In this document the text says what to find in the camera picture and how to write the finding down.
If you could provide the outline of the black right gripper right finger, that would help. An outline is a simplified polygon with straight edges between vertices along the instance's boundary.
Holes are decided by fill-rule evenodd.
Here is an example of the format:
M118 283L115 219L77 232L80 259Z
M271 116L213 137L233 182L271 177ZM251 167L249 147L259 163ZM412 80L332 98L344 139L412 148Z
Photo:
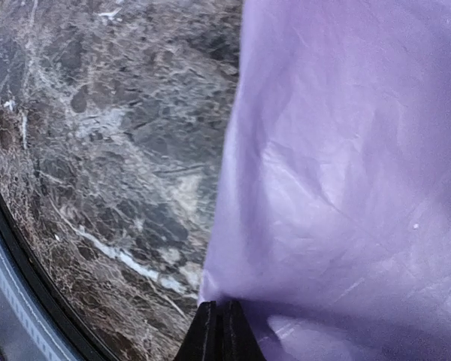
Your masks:
M222 309L222 359L265 361L239 301L230 301Z

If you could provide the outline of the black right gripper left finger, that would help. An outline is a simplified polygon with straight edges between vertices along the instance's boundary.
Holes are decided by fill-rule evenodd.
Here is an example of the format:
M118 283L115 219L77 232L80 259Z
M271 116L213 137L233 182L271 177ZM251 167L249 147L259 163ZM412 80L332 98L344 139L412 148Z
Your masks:
M222 360L222 312L216 302L202 302L196 311L176 361Z

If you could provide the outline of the purple and pink wrapping paper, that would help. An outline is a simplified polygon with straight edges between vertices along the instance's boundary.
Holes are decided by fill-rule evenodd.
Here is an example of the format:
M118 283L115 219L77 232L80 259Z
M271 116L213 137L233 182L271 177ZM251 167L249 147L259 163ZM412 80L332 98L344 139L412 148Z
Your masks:
M269 360L451 360L451 1L246 1L201 300Z

